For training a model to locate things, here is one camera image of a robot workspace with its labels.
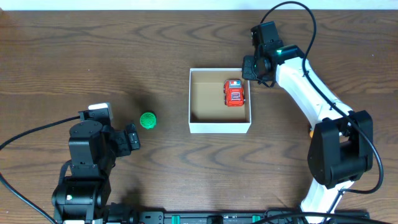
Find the green round toy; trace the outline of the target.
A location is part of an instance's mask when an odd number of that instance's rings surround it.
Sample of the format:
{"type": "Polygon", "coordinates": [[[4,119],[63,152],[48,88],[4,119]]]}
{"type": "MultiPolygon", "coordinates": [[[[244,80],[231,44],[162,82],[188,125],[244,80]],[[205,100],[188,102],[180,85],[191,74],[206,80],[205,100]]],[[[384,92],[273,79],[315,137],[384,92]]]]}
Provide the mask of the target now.
{"type": "Polygon", "coordinates": [[[156,115],[152,112],[145,112],[140,117],[140,124],[145,129],[153,129],[157,124],[156,115]]]}

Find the red toy truck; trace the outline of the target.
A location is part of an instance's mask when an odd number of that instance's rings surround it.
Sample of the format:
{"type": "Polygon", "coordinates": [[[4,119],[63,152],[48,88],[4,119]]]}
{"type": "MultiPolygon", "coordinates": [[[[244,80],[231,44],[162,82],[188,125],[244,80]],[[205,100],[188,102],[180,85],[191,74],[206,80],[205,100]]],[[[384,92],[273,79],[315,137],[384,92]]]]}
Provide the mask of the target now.
{"type": "Polygon", "coordinates": [[[226,80],[223,85],[224,103],[227,107],[240,107],[244,105],[244,87],[239,79],[226,80]]]}

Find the white cardboard box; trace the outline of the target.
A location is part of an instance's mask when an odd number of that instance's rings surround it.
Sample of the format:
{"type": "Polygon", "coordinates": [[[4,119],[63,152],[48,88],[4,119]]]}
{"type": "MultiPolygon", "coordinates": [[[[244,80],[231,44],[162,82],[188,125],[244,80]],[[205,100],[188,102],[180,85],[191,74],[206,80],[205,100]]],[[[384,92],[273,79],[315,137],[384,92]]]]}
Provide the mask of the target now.
{"type": "Polygon", "coordinates": [[[240,68],[190,69],[188,125],[192,134],[244,134],[251,123],[250,82],[244,80],[240,68]],[[241,80],[242,106],[224,103],[223,88],[227,80],[241,80]]]}

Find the duck toy with blue hat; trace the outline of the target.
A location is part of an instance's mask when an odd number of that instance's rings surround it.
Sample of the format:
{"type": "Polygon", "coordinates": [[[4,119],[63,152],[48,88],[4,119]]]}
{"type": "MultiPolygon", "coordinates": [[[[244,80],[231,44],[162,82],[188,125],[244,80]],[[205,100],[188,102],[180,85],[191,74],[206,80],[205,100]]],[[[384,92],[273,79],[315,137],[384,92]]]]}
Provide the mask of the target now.
{"type": "Polygon", "coordinates": [[[313,128],[311,126],[309,126],[309,136],[313,137],[313,128]]]}

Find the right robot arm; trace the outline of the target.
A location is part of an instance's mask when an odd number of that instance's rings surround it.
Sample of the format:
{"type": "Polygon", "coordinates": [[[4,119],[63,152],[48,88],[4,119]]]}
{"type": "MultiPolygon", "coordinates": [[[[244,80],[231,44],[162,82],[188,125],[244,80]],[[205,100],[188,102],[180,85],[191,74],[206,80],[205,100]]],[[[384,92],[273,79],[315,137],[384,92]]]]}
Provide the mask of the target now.
{"type": "Polygon", "coordinates": [[[307,51],[285,45],[274,22],[251,29],[254,54],[243,59],[242,77],[267,87],[278,84],[296,102],[311,125],[307,162],[313,176],[299,208],[298,223],[326,223],[352,185],[373,167],[373,120],[355,112],[319,79],[307,51]]]}

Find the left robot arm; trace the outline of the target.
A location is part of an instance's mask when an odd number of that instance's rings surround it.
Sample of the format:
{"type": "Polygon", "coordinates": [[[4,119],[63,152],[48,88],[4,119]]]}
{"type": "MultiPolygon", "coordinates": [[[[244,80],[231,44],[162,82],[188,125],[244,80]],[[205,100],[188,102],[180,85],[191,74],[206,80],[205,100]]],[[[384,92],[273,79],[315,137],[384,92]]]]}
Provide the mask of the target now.
{"type": "Polygon", "coordinates": [[[109,176],[118,157],[141,146],[136,126],[117,131],[108,123],[87,120],[70,129],[71,160],[65,165],[71,175],[60,173],[52,195],[57,223],[92,223],[103,218],[111,193],[109,176]]]}

